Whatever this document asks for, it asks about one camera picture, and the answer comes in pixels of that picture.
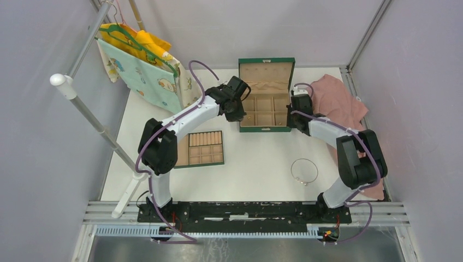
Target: green jewelry box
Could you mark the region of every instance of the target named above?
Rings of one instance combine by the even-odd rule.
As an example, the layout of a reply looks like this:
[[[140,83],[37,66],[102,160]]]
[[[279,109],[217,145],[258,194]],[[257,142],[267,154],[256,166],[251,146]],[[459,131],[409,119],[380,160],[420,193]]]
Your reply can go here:
[[[243,101],[246,112],[240,132],[290,132],[286,126],[286,105],[293,78],[294,57],[242,58],[238,60],[239,77],[251,88]]]
[[[177,146],[177,163],[174,168],[223,165],[222,131],[190,133]]]

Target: yellow cloth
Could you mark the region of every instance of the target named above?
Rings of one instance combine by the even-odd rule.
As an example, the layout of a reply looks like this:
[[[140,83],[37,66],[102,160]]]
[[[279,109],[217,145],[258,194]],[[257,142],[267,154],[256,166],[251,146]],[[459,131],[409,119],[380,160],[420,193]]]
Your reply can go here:
[[[115,25],[114,23],[106,23],[101,25],[102,28],[107,29],[110,25]],[[144,48],[148,49],[151,51],[153,54],[155,54],[157,57],[161,57],[165,61],[172,60],[172,56],[166,56],[165,54],[169,49],[171,48],[171,44],[169,42],[166,42],[162,39],[157,38],[155,35],[152,35],[149,32],[145,32],[144,30],[141,31],[135,31],[131,29],[130,27],[119,24],[124,30],[126,30],[134,39],[137,41],[140,45],[142,45]],[[157,67],[163,67],[163,63],[159,59],[155,59],[154,57],[149,56],[144,50],[138,50],[136,48],[131,47],[130,45],[124,44],[117,39],[111,37],[108,35],[107,32],[100,31],[103,40],[105,42],[121,49],[122,51],[125,51],[129,54],[131,54],[134,57],[137,57],[147,63],[150,63],[154,66]],[[130,43],[129,39],[126,38],[125,35],[118,31],[113,31],[111,32],[111,35],[114,37],[117,37],[119,39],[125,40]]]

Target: metal ring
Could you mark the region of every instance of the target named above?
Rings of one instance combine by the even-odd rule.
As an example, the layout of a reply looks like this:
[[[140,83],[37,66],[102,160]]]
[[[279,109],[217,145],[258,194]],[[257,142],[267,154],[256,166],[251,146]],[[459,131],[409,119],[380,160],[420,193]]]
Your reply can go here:
[[[317,169],[317,175],[315,176],[315,178],[312,180],[312,181],[303,181],[302,179],[298,178],[298,177],[295,177],[294,174],[293,174],[293,166],[294,164],[299,161],[299,160],[307,160],[309,161],[310,163],[312,163],[314,166],[315,166],[315,169]],[[317,178],[318,178],[318,167],[317,165],[315,165],[315,163],[312,161],[312,160],[309,160],[307,158],[299,158],[299,159],[296,159],[293,164],[291,165],[291,175],[293,176],[293,178],[298,181],[299,183],[303,184],[304,186],[307,186],[308,184],[312,183],[313,181],[315,181]]]

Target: pink cloth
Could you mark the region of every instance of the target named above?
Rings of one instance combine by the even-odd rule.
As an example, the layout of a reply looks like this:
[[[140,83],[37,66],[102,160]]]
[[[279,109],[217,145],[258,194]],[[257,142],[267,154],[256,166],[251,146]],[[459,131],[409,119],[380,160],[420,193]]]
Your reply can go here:
[[[312,97],[314,113],[326,115],[333,122],[342,126],[365,130],[360,120],[366,115],[368,108],[351,95],[341,80],[331,75],[324,75],[311,85],[314,90]],[[337,161],[335,149],[333,149],[333,153]],[[383,200],[382,179],[379,185],[367,188],[362,194],[369,198]]]

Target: open jewelry box lid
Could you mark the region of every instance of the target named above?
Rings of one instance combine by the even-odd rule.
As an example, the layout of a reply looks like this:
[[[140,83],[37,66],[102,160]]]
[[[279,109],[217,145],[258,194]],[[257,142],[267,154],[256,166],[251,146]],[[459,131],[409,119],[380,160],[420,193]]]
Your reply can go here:
[[[294,57],[242,58],[239,77],[251,87],[251,94],[288,93],[294,64]]]

